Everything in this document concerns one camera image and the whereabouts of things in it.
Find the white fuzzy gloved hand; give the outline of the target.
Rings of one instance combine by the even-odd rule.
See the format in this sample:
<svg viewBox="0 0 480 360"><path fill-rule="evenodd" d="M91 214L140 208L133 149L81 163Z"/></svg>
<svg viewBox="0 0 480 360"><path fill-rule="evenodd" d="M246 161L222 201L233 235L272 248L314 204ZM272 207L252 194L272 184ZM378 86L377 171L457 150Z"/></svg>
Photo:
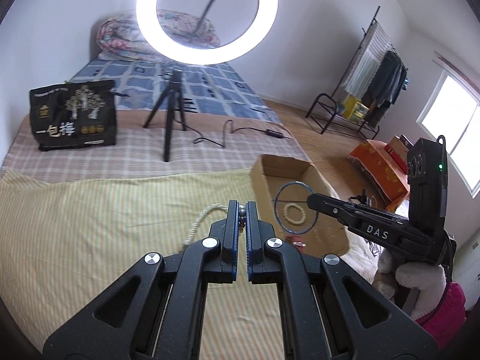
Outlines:
<svg viewBox="0 0 480 360"><path fill-rule="evenodd" d="M434 311L442 299L446 285L446 276L441 266L423 262L398 265L387 249L383 250L377 260L373 287L385 298L392 301L400 286L419 291L410 314L414 320L420 320Z"/></svg>

